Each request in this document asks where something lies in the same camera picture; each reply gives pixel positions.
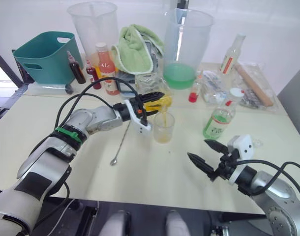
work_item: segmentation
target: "white wall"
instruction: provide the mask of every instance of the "white wall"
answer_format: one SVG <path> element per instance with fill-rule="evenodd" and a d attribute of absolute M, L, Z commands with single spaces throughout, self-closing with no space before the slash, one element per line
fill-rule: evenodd
<path fill-rule="evenodd" d="M 0 0 L 0 54 L 19 75 L 11 49 L 44 31 L 76 34 L 66 9 L 84 0 Z M 109 0 L 119 29 L 132 23 L 164 35 L 163 0 Z M 247 34 L 240 60 L 262 63 L 279 93 L 300 69 L 300 0 L 190 0 L 189 8 L 215 17 L 204 61 L 221 62 L 237 32 Z M 77 43 L 83 52 L 79 38 Z"/>

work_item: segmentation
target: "measuring cup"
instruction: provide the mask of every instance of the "measuring cup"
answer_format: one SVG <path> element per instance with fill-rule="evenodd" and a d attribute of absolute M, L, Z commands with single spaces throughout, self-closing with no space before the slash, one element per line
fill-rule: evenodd
<path fill-rule="evenodd" d="M 94 66 L 98 66 L 96 43 L 105 42 L 110 51 L 111 46 L 118 41 L 116 10 L 115 4 L 103 1 L 82 2 L 67 9 L 87 58 Z"/>
<path fill-rule="evenodd" d="M 213 17 L 190 9 L 173 9 L 165 13 L 168 24 L 164 40 L 163 76 L 173 89 L 193 85 L 209 42 Z"/>

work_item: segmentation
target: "white table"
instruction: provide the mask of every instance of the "white table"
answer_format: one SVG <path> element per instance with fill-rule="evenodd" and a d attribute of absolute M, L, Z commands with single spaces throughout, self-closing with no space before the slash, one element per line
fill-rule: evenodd
<path fill-rule="evenodd" d="M 16 180 L 17 170 L 31 149 L 54 126 L 57 110 L 65 98 L 23 96 L 0 120 L 0 190 Z M 94 108 L 99 101 L 84 99 L 79 108 Z M 110 166 L 128 123 L 108 132 L 91 136 L 71 162 L 73 171 L 67 180 L 72 198 L 143 203 L 219 211 L 263 213 L 247 196 L 222 179 L 211 183 L 189 160 L 187 151 L 217 167 L 220 155 L 204 142 L 202 129 L 212 112 L 192 106 L 174 106 L 176 117 L 172 140 L 165 145 L 152 137 L 141 137 L 132 127 L 118 155 L 118 164 Z M 281 165 L 292 160 L 300 163 L 300 135 L 287 115 L 275 115 L 242 109 L 228 126 L 220 142 L 227 143 L 236 134 L 249 133 L 263 142 L 254 158 Z M 257 170 L 275 171 L 263 165 Z M 289 167 L 300 184 L 300 171 Z M 56 196 L 64 197 L 62 188 Z"/>

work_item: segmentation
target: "yellow liquid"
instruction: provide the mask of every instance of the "yellow liquid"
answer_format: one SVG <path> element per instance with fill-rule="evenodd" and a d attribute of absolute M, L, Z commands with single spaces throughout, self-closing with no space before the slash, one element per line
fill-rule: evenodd
<path fill-rule="evenodd" d="M 159 111 L 162 113 L 165 113 L 172 104 L 172 97 L 169 95 L 164 95 L 162 98 L 160 98 L 157 101 L 154 102 L 147 102 L 145 103 L 145 110 L 147 112 L 152 111 Z"/>

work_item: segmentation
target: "rolling pin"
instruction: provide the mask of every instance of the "rolling pin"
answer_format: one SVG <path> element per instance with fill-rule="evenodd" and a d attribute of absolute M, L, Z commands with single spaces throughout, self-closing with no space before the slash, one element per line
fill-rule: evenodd
<path fill-rule="evenodd" d="M 256 84 L 256 82 L 249 76 L 249 74 L 239 63 L 236 63 L 234 68 L 242 76 L 246 84 L 254 91 L 265 107 L 273 106 L 271 99 L 264 93 L 264 91 L 258 86 L 258 84 Z"/>

